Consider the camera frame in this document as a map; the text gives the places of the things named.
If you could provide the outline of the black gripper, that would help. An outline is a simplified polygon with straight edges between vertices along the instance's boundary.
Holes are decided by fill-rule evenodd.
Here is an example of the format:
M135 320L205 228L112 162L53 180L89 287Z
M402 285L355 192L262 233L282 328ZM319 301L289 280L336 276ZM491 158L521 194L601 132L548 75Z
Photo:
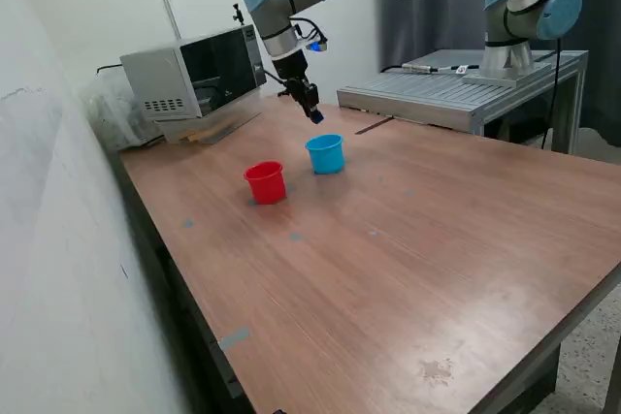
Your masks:
M285 57L273 59L272 64L278 80L285 82L287 93L300 105L305 116L318 118L318 90L314 83L308 81L308 62L304 53L298 49Z

